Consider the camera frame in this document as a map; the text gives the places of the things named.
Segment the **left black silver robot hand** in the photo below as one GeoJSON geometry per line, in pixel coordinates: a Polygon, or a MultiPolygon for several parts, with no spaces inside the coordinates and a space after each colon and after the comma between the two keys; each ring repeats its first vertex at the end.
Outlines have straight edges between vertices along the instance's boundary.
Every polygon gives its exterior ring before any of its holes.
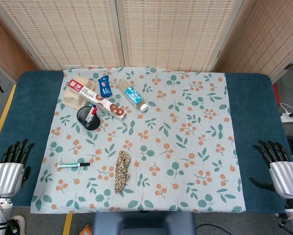
{"type": "Polygon", "coordinates": [[[31,167],[27,166],[28,157],[34,143],[28,139],[17,141],[4,152],[0,162],[0,198],[12,198],[28,180],[31,167]]]}

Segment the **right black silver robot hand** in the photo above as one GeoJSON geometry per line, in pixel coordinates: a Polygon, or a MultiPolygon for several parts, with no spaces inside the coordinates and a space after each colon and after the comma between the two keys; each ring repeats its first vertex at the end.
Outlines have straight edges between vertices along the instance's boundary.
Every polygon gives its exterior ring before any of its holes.
{"type": "Polygon", "coordinates": [[[293,162],[284,146],[279,142],[258,141],[254,145],[268,167],[272,183],[262,183],[250,177],[250,181],[258,188],[275,191],[283,199],[293,199],[293,162]]]}

